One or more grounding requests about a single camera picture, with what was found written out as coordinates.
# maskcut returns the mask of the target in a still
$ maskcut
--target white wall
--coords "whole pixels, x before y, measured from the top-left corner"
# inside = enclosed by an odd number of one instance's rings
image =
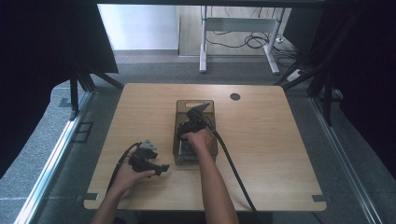
[[[176,6],[98,5],[113,50],[178,49]]]

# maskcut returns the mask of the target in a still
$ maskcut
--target white table leg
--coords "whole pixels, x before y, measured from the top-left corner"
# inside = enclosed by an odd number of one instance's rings
[[[199,56],[199,72],[206,72],[206,21],[207,21],[207,6],[204,6],[204,17],[202,19],[202,40],[201,40],[201,51]]]
[[[279,69],[277,68],[276,61],[272,55],[272,49],[275,44],[277,32],[279,32],[280,24],[282,23],[283,14],[285,13],[285,8],[281,8],[280,13],[276,16],[276,23],[273,32],[270,35],[270,42],[267,46],[264,46],[265,55],[267,56],[268,63],[271,66],[271,70],[274,75],[279,74]]]

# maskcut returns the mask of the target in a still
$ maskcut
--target white metal frame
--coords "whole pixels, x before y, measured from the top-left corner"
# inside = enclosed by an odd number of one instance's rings
[[[274,47],[280,24],[282,23],[285,8],[281,8],[275,19],[265,18],[216,18],[207,17],[207,6],[204,6],[202,19],[202,40],[199,60],[199,71],[206,72],[206,32],[207,31],[231,31],[231,32],[263,32],[271,33],[268,46],[264,46],[265,55],[274,75],[279,74],[272,49]]]
[[[367,218],[367,221],[370,224],[382,224],[381,217],[376,211],[373,200],[371,199],[369,192],[361,183],[358,175],[353,168],[352,163],[350,162],[340,140],[337,137],[332,126],[329,126],[326,119],[323,118],[323,110],[321,108],[320,102],[318,98],[309,98],[311,105],[314,108],[315,114],[317,115],[318,121],[323,128],[326,136],[329,139],[329,142],[332,146],[332,150],[340,164],[341,168],[344,171],[347,181],[349,182],[350,187],[355,193],[356,199],[361,205],[361,210]]]

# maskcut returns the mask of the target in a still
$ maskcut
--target black curtain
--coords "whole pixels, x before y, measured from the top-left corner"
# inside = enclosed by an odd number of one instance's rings
[[[0,176],[76,72],[118,73],[97,5],[0,1]]]
[[[332,67],[340,107],[396,178],[396,6],[371,0]]]

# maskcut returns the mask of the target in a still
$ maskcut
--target round hole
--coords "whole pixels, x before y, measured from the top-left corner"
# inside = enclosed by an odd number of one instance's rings
[[[230,95],[230,98],[234,101],[238,101],[239,99],[241,99],[241,96],[238,93],[232,93]]]

